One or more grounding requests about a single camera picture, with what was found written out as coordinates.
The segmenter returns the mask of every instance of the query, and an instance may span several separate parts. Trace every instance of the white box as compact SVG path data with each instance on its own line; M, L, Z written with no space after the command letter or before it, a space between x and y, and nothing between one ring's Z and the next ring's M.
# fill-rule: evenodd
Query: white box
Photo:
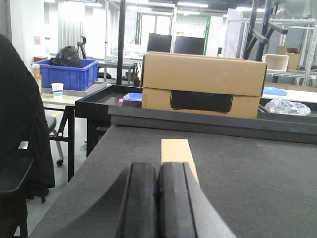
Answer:
M262 56L262 61L267 64L268 70L283 71L283 72L287 70L287 66L288 66L287 55L266 54Z

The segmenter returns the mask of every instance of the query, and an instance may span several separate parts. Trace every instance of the white curtain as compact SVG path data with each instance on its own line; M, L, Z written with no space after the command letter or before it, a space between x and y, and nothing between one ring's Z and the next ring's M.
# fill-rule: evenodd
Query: white curtain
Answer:
M77 47L85 36L85 5L82 2L58 1L58 49Z

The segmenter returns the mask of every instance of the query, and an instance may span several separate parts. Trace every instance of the plastic cup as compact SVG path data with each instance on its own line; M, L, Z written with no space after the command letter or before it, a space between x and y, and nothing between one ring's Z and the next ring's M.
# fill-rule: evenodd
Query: plastic cup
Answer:
M63 97L63 83L52 83L52 91L54 98L62 98Z

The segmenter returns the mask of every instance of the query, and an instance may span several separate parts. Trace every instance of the computer monitor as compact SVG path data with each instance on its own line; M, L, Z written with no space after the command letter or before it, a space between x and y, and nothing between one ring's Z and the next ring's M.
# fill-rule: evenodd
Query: computer monitor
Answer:
M203 55L204 46L204 38L176 36L174 53Z
M148 51L170 52L172 44L171 35L149 34Z

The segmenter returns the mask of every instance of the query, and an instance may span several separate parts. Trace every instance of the black jacket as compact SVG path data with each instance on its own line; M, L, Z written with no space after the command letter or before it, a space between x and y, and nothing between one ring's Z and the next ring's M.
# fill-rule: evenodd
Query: black jacket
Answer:
M29 142L26 150L19 149L22 141ZM28 181L31 190L34 185L55 186L48 125L38 85L11 42L0 34L0 170L22 156L34 159Z

